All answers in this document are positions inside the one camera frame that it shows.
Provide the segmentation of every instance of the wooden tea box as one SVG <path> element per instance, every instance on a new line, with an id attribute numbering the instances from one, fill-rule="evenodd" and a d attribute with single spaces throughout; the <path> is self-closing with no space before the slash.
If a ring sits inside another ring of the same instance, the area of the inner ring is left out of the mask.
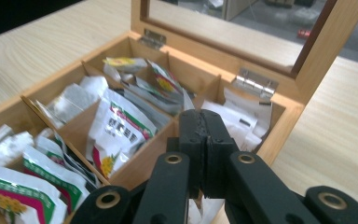
<path id="1" fill-rule="evenodd" d="M 328 0 L 301 48 L 161 1 L 132 0 L 131 31 L 1 105 L 0 126 L 7 124 L 16 132 L 32 135 L 52 128 L 104 185 L 133 189 L 150 177 L 157 157 L 166 150 L 167 138 L 178 136 L 177 116 L 160 111 L 170 122 L 106 179 L 85 158 L 98 104 L 57 129 L 34 103 L 48 104 L 66 86 L 79 83 L 85 76 L 105 76 L 109 88 L 123 88 L 103 73 L 103 59 L 146 58 L 170 70 L 186 90 L 193 92 L 196 108 L 205 100 L 223 104 L 224 88 L 246 99 L 271 101 L 270 130 L 257 154 L 272 164 L 357 22 L 358 1 Z M 142 77 L 149 72 L 145 69 L 135 75 Z M 21 170 L 21 160 L 10 167 Z M 5 223 L 1 215 L 0 223 Z"/>

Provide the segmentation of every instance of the light wooden table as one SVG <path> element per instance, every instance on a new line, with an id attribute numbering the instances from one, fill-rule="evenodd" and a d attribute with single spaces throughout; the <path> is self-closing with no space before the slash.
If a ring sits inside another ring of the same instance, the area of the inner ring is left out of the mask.
<path id="1" fill-rule="evenodd" d="M 89 0 L 0 35 L 0 104 L 130 30 L 130 7 Z M 326 185 L 358 200 L 358 63 L 336 59 L 272 169 L 300 194 Z"/>

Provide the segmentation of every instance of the green tea packet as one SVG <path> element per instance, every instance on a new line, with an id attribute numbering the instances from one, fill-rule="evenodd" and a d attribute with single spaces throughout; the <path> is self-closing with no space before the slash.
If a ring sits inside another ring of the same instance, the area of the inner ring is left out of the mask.
<path id="1" fill-rule="evenodd" d="M 60 195 L 46 180 L 0 167 L 0 210 L 7 223 L 63 223 Z"/>
<path id="2" fill-rule="evenodd" d="M 45 179 L 55 186 L 67 201 L 68 214 L 75 211 L 90 194 L 86 190 L 86 180 L 54 161 L 33 147 L 23 153 L 24 173 Z"/>

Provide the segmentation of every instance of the wooden box compartment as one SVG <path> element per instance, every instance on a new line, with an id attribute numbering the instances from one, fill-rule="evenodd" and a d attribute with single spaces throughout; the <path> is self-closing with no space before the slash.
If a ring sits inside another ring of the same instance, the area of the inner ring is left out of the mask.
<path id="1" fill-rule="evenodd" d="M 0 127 L 3 124 L 9 126 L 13 133 L 28 132 L 32 136 L 37 136 L 48 127 L 20 97 L 14 97 L 0 106 Z M 22 158 L 14 160 L 7 167 L 21 171 Z M 1 213 L 0 223 L 6 223 Z"/>
<path id="2" fill-rule="evenodd" d="M 273 111 L 268 136 L 257 150 L 257 154 L 266 163 L 272 164 L 332 60 L 337 56 L 337 51 L 328 55 L 319 54 L 323 57 L 318 56 L 317 52 L 328 50 L 322 40 L 316 39 L 308 52 L 309 55 L 305 55 L 303 65 L 297 69 L 296 76 L 284 76 L 281 73 L 282 70 L 271 69 L 270 64 L 247 61 L 241 57 L 240 53 L 231 55 L 228 51 L 223 50 L 224 47 L 214 49 L 214 45 L 210 43 L 202 44 L 201 40 L 204 40 L 202 38 L 197 40 L 191 35 L 180 37 L 173 30 L 165 31 L 160 26 L 154 26 L 155 23 L 144 20 L 144 16 L 147 16 L 145 15 L 147 14 L 145 13 L 145 2 L 149 3 L 145 0 L 132 1 L 132 32 L 112 40 L 86 55 L 81 61 L 67 66 L 42 83 L 35 85 L 25 91 L 21 98 L 16 97 L 9 103 L 0 106 L 0 126 L 6 123 L 15 132 L 27 130 L 32 135 L 46 127 L 54 128 L 51 122 L 36 109 L 34 101 L 37 100 L 47 105 L 60 95 L 67 85 L 79 83 L 84 76 L 105 76 L 109 88 L 123 88 L 122 84 L 103 73 L 103 59 L 106 57 L 140 57 L 159 63 L 173 72 L 185 89 L 195 93 L 196 97 L 193 99 L 193 103 L 196 108 L 200 108 L 204 100 L 218 104 L 224 103 L 224 88 L 231 89 L 243 98 L 253 98 L 249 93 L 231 85 L 238 70 L 241 67 L 246 67 L 280 82 L 279 89 L 271 98 Z M 345 2 L 337 0 L 337 5 L 344 6 Z M 334 18 L 340 18 L 342 13 L 346 14 L 349 11 L 345 8 L 335 7 L 331 13 Z M 355 24 L 355 21 L 352 22 L 353 19 L 357 20 L 358 14 L 352 15 L 348 19 L 351 21 L 351 26 Z M 318 31 L 324 39 L 334 40 L 339 35 L 343 36 L 343 34 L 326 35 L 330 34 L 329 28 L 331 29 L 334 24 L 331 20 L 326 21 L 326 28 L 321 28 Z M 168 43 L 160 49 L 144 46 L 138 40 L 141 38 L 139 34 L 145 28 L 163 33 L 170 40 L 172 39 L 172 44 Z M 345 35 L 349 35 L 350 32 L 351 27 L 348 25 Z M 341 42 L 325 42 L 334 43 L 334 46 L 329 47 L 330 49 L 342 47 L 340 46 Z M 318 65 L 318 68 L 311 69 L 315 64 Z M 135 75 L 145 77 L 149 73 L 150 70 L 144 69 Z M 84 110 L 56 131 L 62 136 L 65 144 L 99 177 L 103 184 L 114 184 L 133 189 L 150 176 L 157 156 L 166 150 L 167 137 L 178 136 L 178 118 L 170 116 L 171 121 L 165 128 L 144 144 L 131 160 L 111 178 L 105 179 L 85 158 L 86 139 L 97 108 L 98 103 Z M 16 162 L 12 165 L 19 169 Z M 0 216 L 0 223 L 5 223 L 2 216 Z"/>

